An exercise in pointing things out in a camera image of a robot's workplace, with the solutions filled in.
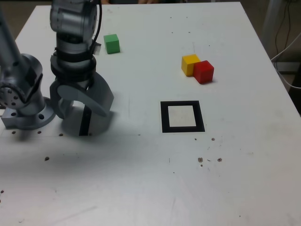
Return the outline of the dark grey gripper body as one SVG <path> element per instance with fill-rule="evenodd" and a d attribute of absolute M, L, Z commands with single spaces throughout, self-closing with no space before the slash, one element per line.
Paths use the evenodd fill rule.
<path fill-rule="evenodd" d="M 78 81 L 73 77 L 56 77 L 54 81 L 54 89 L 57 89 L 59 86 L 67 85 L 71 87 L 75 87 L 76 89 L 89 89 L 94 83 L 94 79 L 88 78 L 84 81 Z"/>

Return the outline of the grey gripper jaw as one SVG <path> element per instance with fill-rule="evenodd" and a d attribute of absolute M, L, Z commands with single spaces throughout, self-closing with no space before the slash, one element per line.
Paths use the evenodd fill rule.
<path fill-rule="evenodd" d="M 92 84 L 88 89 L 78 85 L 60 85 L 57 89 L 60 97 L 68 101 L 78 101 L 86 105 L 95 114 L 106 117 L 114 100 L 114 95 L 105 81 L 97 72 L 92 75 Z"/>
<path fill-rule="evenodd" d="M 55 80 L 50 86 L 50 103 L 55 112 L 55 114 L 61 118 L 65 119 L 73 106 L 73 101 L 65 100 L 59 96 L 57 89 L 60 86 L 60 82 Z"/>

